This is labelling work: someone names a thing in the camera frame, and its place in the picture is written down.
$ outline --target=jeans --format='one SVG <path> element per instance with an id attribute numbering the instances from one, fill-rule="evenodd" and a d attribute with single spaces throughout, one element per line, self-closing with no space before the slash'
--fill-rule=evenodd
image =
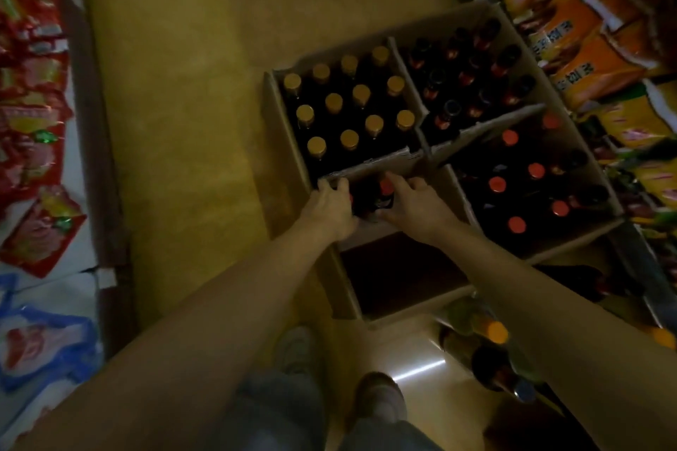
<path id="1" fill-rule="evenodd" d="M 309 375 L 268 371 L 238 389 L 210 451 L 324 451 L 326 416 L 322 392 Z M 339 451 L 441 451 L 409 422 L 360 419 Z"/>

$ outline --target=person's right hand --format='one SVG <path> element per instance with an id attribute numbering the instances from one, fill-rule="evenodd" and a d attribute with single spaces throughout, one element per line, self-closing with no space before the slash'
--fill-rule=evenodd
<path id="1" fill-rule="evenodd" d="M 437 238 L 446 228 L 463 228 L 452 210 L 422 178 L 404 180 L 394 173 L 385 173 L 395 187 L 392 209 L 381 209 L 377 216 L 395 225 L 418 242 L 436 246 Z"/>

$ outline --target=floor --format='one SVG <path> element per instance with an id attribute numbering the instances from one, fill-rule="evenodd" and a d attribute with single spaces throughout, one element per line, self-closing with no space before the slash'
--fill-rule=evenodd
<path id="1" fill-rule="evenodd" d="M 140 319 L 188 293 L 287 224 L 283 178 L 258 112 L 263 70 L 361 34 L 444 11 L 455 0 L 88 0 L 104 78 L 121 196 L 131 231 Z M 484 448 L 501 396 L 482 389 L 434 344 L 421 316 L 370 332 L 330 318 L 311 274 L 285 325 L 322 336 L 341 437 L 351 391 L 368 370 L 400 381 L 410 420 L 447 450 Z M 266 364 L 271 343 L 261 353 Z"/>

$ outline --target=red bottle cap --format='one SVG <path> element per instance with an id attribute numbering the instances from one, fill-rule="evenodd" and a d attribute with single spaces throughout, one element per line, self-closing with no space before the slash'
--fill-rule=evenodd
<path id="1" fill-rule="evenodd" d="M 546 169 L 541 163 L 531 163 L 529 164 L 529 175 L 534 180 L 541 179 L 546 174 Z"/>
<path id="2" fill-rule="evenodd" d="M 508 220 L 508 228 L 513 234 L 523 234 L 527 231 L 527 223 L 520 216 L 512 216 Z"/>
<path id="3" fill-rule="evenodd" d="M 504 130 L 503 131 L 503 143 L 507 147 L 513 147 L 519 141 L 519 134 L 514 130 Z"/>
<path id="4" fill-rule="evenodd" d="M 378 183 L 380 184 L 381 194 L 384 197 L 389 197 L 395 192 L 395 186 L 393 185 L 393 182 L 391 182 L 387 177 L 382 178 Z"/>
<path id="5" fill-rule="evenodd" d="M 559 129 L 562 126 L 562 120 L 553 113 L 546 113 L 543 116 L 543 128 L 547 130 Z"/>
<path id="6" fill-rule="evenodd" d="M 489 179 L 489 189 L 494 192 L 503 192 L 508 184 L 503 177 L 491 177 Z"/>
<path id="7" fill-rule="evenodd" d="M 555 216 L 564 217 L 569 214 L 569 206 L 562 200 L 554 201 L 550 206 L 550 209 L 553 211 Z"/>

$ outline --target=person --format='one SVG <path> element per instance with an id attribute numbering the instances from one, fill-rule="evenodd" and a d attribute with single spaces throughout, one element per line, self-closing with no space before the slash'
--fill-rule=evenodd
<path id="1" fill-rule="evenodd" d="M 601 449 L 677 447 L 674 353 L 486 240 L 424 180 L 388 177 L 396 202 L 378 215 L 458 264 Z M 356 229 L 348 188 L 320 180 L 287 232 L 142 333 L 16 449 L 324 448 L 310 330 L 283 336 L 276 371 L 241 382 L 315 260 Z M 362 380 L 353 415 L 343 450 L 438 449 L 403 421 L 385 375 Z"/>

